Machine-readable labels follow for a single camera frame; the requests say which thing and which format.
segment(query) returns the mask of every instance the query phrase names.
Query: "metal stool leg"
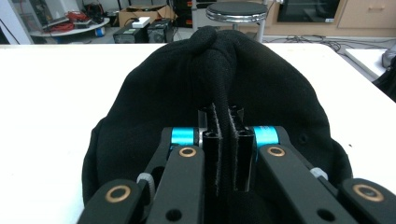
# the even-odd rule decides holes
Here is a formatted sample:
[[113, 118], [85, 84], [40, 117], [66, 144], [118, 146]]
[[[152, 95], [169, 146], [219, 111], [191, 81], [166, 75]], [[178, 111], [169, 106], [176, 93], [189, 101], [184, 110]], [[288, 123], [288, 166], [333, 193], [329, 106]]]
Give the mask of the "metal stool leg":
[[264, 28], [265, 28], [265, 20], [259, 21], [259, 30], [257, 31], [256, 40], [259, 43], [262, 43], [262, 38], [264, 37]]

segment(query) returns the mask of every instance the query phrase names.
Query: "black beanie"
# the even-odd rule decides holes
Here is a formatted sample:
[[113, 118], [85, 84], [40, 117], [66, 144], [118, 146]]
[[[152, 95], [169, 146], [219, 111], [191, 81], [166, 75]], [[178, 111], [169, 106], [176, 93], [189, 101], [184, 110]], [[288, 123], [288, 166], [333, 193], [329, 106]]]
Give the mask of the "black beanie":
[[[229, 132], [224, 114], [228, 106], [239, 105], [246, 126], [285, 128], [294, 147], [325, 171], [334, 186], [352, 177], [347, 154], [332, 140], [329, 121], [307, 79], [246, 35], [204, 27], [188, 40], [156, 50], [125, 78], [114, 105], [92, 130], [82, 170], [84, 203], [108, 181], [136, 181], [157, 149], [163, 128], [197, 127], [198, 109], [212, 103], [222, 133]], [[223, 149], [224, 162], [231, 156], [228, 150]], [[227, 165], [222, 169], [231, 172]], [[232, 205], [227, 203], [233, 200], [220, 202], [217, 214], [238, 217], [235, 211], [244, 210], [238, 206], [245, 206], [241, 202], [257, 204], [248, 205], [250, 213], [255, 211], [251, 206], [265, 213], [265, 202], [255, 194], [234, 198], [239, 197], [245, 198]], [[254, 222], [243, 215], [229, 219], [224, 223]]]

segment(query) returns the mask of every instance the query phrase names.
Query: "cable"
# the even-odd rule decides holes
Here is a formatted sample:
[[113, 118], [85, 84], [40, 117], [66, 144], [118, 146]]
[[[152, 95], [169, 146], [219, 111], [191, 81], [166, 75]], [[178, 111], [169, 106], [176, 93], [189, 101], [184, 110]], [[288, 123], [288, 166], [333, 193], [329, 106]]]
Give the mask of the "cable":
[[274, 5], [274, 2], [275, 2], [275, 0], [274, 0], [273, 3], [271, 4], [271, 6], [268, 7], [267, 15], [265, 15], [265, 19], [266, 19], [266, 20], [267, 20], [267, 18], [268, 18], [268, 14], [270, 14], [271, 7]]
[[3, 26], [6, 28], [6, 30], [8, 31], [8, 33], [15, 39], [15, 41], [17, 41], [17, 43], [20, 45], [20, 41], [18, 41], [18, 39], [15, 37], [14, 34], [11, 33], [11, 31], [9, 31], [8, 27], [4, 24], [4, 22], [0, 19], [0, 22], [3, 23]]
[[265, 43], [273, 43], [283, 40], [283, 43], [311, 43], [311, 44], [322, 44], [330, 47], [335, 52], [338, 53], [342, 47], [349, 47], [354, 49], [354, 47], [348, 44], [360, 44], [365, 46], [367, 49], [376, 48], [376, 49], [385, 49], [382, 46], [373, 45], [370, 43], [387, 43], [389, 41], [395, 41], [396, 39], [389, 39], [384, 41], [359, 41], [353, 39], [343, 39], [343, 38], [328, 38], [323, 35], [288, 35], [287, 37], [273, 39], [271, 41], [265, 41]]

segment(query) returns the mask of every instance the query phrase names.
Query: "desk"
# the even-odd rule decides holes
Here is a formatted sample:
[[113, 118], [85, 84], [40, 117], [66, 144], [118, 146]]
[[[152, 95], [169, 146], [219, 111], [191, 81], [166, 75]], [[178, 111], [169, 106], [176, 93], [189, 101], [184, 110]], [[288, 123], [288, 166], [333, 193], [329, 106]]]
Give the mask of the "desk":
[[51, 32], [51, 33], [43, 33], [39, 31], [33, 31], [30, 33], [32, 36], [38, 36], [38, 37], [57, 37], [57, 36], [65, 36], [65, 35], [76, 35], [76, 34], [81, 34], [84, 32], [88, 32], [91, 30], [94, 30], [96, 28], [100, 28], [110, 22], [109, 18], [105, 18], [102, 23], [100, 24], [93, 24], [89, 28], [86, 29], [73, 29], [71, 31], [67, 32]]
[[346, 55], [373, 79], [377, 79], [385, 73], [382, 66], [382, 54], [386, 49], [346, 49]]
[[[0, 47], [0, 223], [78, 220], [91, 129], [126, 75], [160, 46]], [[328, 47], [267, 46], [311, 82], [355, 176], [395, 193], [396, 104]], [[73, 63], [76, 55], [86, 63]]]

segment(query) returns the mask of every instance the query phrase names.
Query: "screw hole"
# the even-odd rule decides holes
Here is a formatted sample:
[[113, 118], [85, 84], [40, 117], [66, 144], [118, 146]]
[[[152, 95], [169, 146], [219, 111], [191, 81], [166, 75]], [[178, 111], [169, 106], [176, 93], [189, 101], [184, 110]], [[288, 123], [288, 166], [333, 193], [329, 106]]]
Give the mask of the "screw hole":
[[166, 213], [166, 219], [168, 219], [169, 221], [173, 221], [173, 222], [179, 221], [181, 219], [180, 210], [178, 210], [178, 209], [169, 210]]
[[329, 222], [335, 221], [335, 216], [326, 209], [319, 209], [317, 213], [318, 216], [320, 216], [325, 221], [329, 221]]

